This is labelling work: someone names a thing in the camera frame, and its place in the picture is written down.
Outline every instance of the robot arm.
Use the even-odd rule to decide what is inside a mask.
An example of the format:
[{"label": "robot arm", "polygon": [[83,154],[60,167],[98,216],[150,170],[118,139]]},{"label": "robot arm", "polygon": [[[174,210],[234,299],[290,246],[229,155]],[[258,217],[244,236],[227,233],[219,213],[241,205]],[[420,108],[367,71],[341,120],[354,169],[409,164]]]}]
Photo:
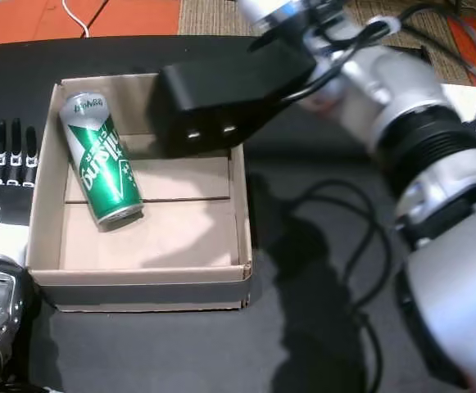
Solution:
[{"label": "robot arm", "polygon": [[[160,104],[149,113],[161,119],[155,130],[176,154],[242,142],[284,102],[296,101],[287,99],[295,86],[320,80],[345,58],[349,46],[339,51],[331,41],[349,43],[362,31],[334,0],[238,5],[264,33],[239,67],[227,72],[204,61],[160,73],[159,98],[151,100]],[[316,33],[309,7],[320,12],[324,34]],[[276,43],[282,49],[274,50]],[[286,66],[272,66],[280,62]],[[274,78],[279,68],[287,71]],[[397,199],[397,228],[410,245],[397,286],[407,324],[434,376],[476,386],[475,130],[462,123],[429,65],[379,45],[351,54],[337,75],[298,103],[336,120],[379,164]],[[163,121],[167,116],[175,120]]]},{"label": "robot arm", "polygon": [[[305,12],[299,1],[239,4],[263,30]],[[328,15],[329,37],[360,31],[342,11]],[[329,43],[311,29],[303,41],[316,59],[311,79],[319,78],[333,63]],[[476,386],[476,132],[427,64],[382,46],[361,49],[300,103],[343,125],[379,163],[411,248],[397,287],[406,321],[436,377]]]}]

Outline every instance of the aluminum can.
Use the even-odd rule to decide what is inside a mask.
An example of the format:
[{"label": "aluminum can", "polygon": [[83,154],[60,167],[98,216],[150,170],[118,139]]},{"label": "aluminum can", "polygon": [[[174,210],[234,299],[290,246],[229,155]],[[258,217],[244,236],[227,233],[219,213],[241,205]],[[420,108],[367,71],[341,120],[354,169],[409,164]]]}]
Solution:
[{"label": "aluminum can", "polygon": [[140,211],[143,203],[134,172],[105,97],[76,93],[67,98],[59,117],[97,223],[107,224]]}]

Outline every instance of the can lid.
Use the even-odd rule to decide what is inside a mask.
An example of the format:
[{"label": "can lid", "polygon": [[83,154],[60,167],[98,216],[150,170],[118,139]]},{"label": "can lid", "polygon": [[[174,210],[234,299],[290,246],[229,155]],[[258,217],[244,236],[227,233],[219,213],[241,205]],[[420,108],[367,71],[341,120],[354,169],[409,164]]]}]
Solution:
[{"label": "can lid", "polygon": [[83,96],[85,94],[97,94],[96,92],[77,92],[77,93],[72,93],[70,96],[66,98],[66,100],[70,100],[72,98],[77,98],[79,96]]}]

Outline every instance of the carpet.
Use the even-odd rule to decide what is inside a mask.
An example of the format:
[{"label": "carpet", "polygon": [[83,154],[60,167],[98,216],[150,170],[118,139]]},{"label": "carpet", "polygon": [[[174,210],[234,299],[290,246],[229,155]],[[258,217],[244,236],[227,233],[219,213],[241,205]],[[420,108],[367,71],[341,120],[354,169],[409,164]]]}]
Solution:
[{"label": "carpet", "polygon": [[[362,23],[375,15],[396,15],[414,0],[352,0],[349,12]],[[414,18],[414,24],[442,40],[456,50],[447,22],[435,15],[424,14]],[[251,27],[239,14],[235,2],[228,0],[183,0],[179,12],[179,34],[251,35]],[[419,47],[420,43],[406,34],[397,34],[385,41],[398,47]],[[470,84],[469,76],[458,65],[438,51],[429,49],[440,79],[449,84]]]}]

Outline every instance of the screw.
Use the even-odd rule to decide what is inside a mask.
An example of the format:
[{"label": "screw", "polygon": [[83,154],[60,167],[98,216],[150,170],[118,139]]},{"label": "screw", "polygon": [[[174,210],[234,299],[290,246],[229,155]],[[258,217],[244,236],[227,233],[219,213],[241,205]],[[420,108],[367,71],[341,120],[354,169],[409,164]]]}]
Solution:
[{"label": "screw", "polygon": [[230,133],[234,132],[236,127],[233,125],[229,125],[223,129],[223,135],[229,135]]},{"label": "screw", "polygon": [[187,138],[190,139],[191,141],[194,139],[198,139],[199,137],[201,137],[201,134],[198,131],[192,131],[191,133],[187,135]]},{"label": "screw", "polygon": [[428,237],[422,237],[416,241],[416,247],[421,248],[423,246],[427,246],[428,243],[431,241]]}]

